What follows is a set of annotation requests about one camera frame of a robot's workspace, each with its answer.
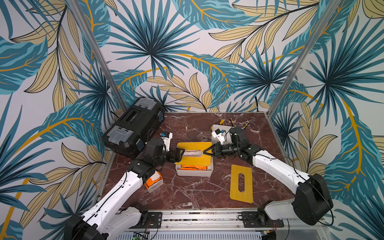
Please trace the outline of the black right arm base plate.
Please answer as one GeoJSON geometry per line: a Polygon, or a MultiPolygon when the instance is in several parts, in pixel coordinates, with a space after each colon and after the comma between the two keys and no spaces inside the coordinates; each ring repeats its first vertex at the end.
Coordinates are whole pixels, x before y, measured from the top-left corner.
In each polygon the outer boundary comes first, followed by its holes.
{"type": "Polygon", "coordinates": [[[275,230],[285,226],[282,220],[271,220],[264,212],[241,212],[237,219],[243,222],[245,228],[275,230]]]}

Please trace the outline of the left aluminium corner post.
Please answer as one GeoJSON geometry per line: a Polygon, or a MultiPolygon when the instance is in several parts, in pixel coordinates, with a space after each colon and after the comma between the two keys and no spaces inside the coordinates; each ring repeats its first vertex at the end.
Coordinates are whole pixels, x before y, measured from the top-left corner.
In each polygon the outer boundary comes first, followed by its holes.
{"type": "Polygon", "coordinates": [[[83,34],[85,35],[85,38],[90,46],[91,51],[95,55],[95,59],[99,64],[99,67],[101,68],[104,76],[106,77],[106,80],[108,84],[111,87],[112,93],[115,95],[119,107],[123,110],[127,110],[127,106],[125,104],[125,101],[121,97],[119,90],[117,88],[116,82],[114,80],[114,77],[107,65],[107,62],[105,61],[105,58],[102,54],[102,51],[98,45],[98,42],[94,36],[94,33],[91,30],[91,26],[87,23],[87,19],[84,15],[84,12],[81,9],[81,6],[78,1],[75,0],[68,0],[67,3],[69,4],[69,7],[71,8],[73,15],[75,17],[75,20],[79,24],[80,29],[82,30],[83,34]]]}

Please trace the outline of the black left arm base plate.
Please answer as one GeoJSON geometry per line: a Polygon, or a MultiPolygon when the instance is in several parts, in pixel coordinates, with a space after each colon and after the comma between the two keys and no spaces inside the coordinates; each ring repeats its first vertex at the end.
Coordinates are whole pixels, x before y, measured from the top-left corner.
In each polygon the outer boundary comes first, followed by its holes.
{"type": "Polygon", "coordinates": [[[138,229],[158,229],[162,226],[162,218],[162,212],[147,212],[141,216],[135,227],[138,229]]]}

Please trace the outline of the yellow wooden box lid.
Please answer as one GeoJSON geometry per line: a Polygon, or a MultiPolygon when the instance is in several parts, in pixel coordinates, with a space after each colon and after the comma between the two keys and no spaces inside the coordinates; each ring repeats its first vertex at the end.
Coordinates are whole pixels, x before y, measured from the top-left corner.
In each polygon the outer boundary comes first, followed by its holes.
{"type": "Polygon", "coordinates": [[[203,151],[210,148],[211,146],[211,142],[178,143],[177,147],[184,149],[185,152],[181,161],[176,163],[176,165],[209,166],[211,164],[211,156],[204,154],[203,151]]]}

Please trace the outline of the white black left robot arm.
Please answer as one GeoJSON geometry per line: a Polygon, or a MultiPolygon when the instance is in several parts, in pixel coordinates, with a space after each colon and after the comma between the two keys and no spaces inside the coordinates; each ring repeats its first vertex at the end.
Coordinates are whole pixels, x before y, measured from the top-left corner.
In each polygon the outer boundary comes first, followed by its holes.
{"type": "Polygon", "coordinates": [[[65,224],[65,240],[113,240],[125,230],[136,226],[144,213],[138,207],[118,210],[139,190],[164,163],[178,163],[185,149],[167,150],[163,139],[151,139],[145,152],[129,165],[118,183],[92,208],[81,216],[70,217],[65,224]]]}

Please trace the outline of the black plastic toolbox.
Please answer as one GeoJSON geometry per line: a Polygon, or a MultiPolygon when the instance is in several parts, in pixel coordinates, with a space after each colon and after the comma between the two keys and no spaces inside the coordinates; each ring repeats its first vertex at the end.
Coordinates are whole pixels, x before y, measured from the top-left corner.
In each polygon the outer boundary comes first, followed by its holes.
{"type": "Polygon", "coordinates": [[[135,159],[164,118],[165,108],[159,101],[140,97],[104,133],[103,143],[113,152],[135,159]]]}

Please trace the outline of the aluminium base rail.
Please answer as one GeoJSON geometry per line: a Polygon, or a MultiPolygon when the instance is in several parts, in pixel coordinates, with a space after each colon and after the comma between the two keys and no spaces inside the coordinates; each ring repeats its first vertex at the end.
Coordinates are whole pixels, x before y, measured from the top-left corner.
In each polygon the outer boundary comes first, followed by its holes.
{"type": "MultiPolygon", "coordinates": [[[[148,211],[139,211],[129,207],[125,211],[118,211],[107,223],[106,229],[114,234],[139,230],[135,226],[141,216],[148,211]]],[[[245,228],[242,221],[237,219],[241,212],[257,212],[256,209],[202,209],[202,210],[159,210],[162,212],[162,226],[159,231],[272,231],[265,228],[245,228]]],[[[276,230],[319,230],[324,228],[321,224],[310,226],[297,218],[279,219],[284,222],[283,228],[276,230]]]]}

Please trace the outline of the aluminium corner post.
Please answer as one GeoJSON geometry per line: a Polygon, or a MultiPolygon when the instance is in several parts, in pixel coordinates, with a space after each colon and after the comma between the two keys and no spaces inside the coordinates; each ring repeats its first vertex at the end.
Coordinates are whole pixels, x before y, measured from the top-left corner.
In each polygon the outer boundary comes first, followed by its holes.
{"type": "Polygon", "coordinates": [[[75,20],[79,24],[80,29],[82,30],[83,34],[85,35],[85,38],[90,46],[91,51],[95,55],[95,59],[99,64],[99,67],[101,68],[104,76],[106,77],[106,80],[108,84],[111,87],[112,93],[115,95],[119,107],[123,110],[127,110],[127,106],[125,104],[125,101],[121,97],[119,90],[117,88],[116,82],[114,80],[114,77],[107,65],[107,62],[105,61],[105,58],[102,54],[102,51],[98,45],[98,42],[94,36],[94,33],[91,30],[91,26],[87,23],[87,19],[84,15],[84,12],[81,9],[81,6],[78,1],[75,0],[68,0],[67,3],[69,4],[69,7],[71,8],[73,15],[75,17],[75,20]]]}
{"type": "Polygon", "coordinates": [[[302,63],[306,59],[306,57],[311,52],[312,48],[314,47],[315,43],[321,36],[322,32],[326,28],[329,20],[333,16],[334,12],[338,9],[339,4],[341,3],[340,0],[338,1],[330,1],[329,5],[325,8],[324,14],[319,17],[319,22],[317,25],[315,25],[314,31],[312,34],[310,34],[306,44],[304,45],[301,53],[297,57],[297,60],[295,61],[292,69],[290,70],[287,78],[285,79],[284,83],[282,84],[279,92],[277,93],[273,104],[271,105],[270,109],[266,113],[267,117],[270,119],[275,112],[277,111],[277,107],[280,103],[280,101],[283,99],[286,91],[288,90],[289,86],[291,85],[294,77],[296,76],[298,70],[300,69],[302,63]]]}

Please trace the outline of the right aluminium corner post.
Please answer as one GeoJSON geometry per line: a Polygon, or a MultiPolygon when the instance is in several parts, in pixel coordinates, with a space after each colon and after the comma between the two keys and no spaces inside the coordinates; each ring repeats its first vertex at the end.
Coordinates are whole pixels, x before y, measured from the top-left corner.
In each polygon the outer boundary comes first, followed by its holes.
{"type": "Polygon", "coordinates": [[[304,45],[301,53],[297,57],[297,60],[295,61],[292,69],[290,70],[287,78],[285,79],[284,83],[282,84],[279,92],[277,93],[273,104],[271,105],[270,109],[266,113],[267,117],[270,119],[275,112],[277,111],[277,107],[280,103],[280,101],[283,99],[286,91],[288,90],[289,86],[291,85],[294,77],[296,76],[298,70],[300,69],[302,63],[306,59],[306,57],[311,52],[312,48],[314,47],[315,43],[321,36],[322,32],[326,28],[329,20],[333,16],[334,12],[338,9],[339,4],[341,3],[340,0],[338,1],[330,1],[329,5],[325,8],[324,14],[319,17],[319,22],[317,25],[315,25],[314,31],[312,34],[310,34],[306,44],[304,45]]]}

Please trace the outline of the white plastic tissue box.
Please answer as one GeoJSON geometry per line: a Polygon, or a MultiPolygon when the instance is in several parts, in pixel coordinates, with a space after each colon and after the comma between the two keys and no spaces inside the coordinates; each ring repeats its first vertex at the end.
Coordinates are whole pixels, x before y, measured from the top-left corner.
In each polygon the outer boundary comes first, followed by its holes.
{"type": "Polygon", "coordinates": [[[207,166],[206,171],[200,170],[182,170],[181,165],[176,165],[176,172],[181,177],[207,177],[210,178],[214,170],[214,165],[207,166]]]}

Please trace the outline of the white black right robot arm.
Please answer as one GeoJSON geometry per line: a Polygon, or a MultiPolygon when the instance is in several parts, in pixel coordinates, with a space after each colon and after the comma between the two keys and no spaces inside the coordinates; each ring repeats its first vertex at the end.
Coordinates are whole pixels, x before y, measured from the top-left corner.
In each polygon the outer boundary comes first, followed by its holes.
{"type": "Polygon", "coordinates": [[[236,155],[286,186],[295,197],[284,201],[272,201],[265,205],[261,212],[270,220],[299,219],[307,225],[314,226],[327,213],[333,213],[334,204],[323,176],[299,171],[258,145],[241,148],[235,144],[216,143],[203,150],[203,154],[212,157],[236,155]]]}

